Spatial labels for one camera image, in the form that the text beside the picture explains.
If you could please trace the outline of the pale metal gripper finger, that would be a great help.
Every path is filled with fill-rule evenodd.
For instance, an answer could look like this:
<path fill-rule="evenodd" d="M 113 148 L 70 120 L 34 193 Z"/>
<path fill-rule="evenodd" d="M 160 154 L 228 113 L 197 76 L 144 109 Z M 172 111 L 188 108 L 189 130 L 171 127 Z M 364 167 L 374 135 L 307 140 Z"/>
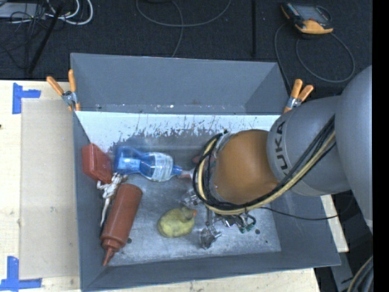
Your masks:
<path fill-rule="evenodd" d="M 184 206 L 198 206 L 201 203 L 201 199 L 194 193 L 194 191 L 188 191 L 181 197 L 181 204 Z"/>
<path fill-rule="evenodd" d="M 222 232 L 218 231 L 214 226 L 205 227 L 200 233 L 200 247 L 209 249 L 220 236 L 222 236 Z"/>

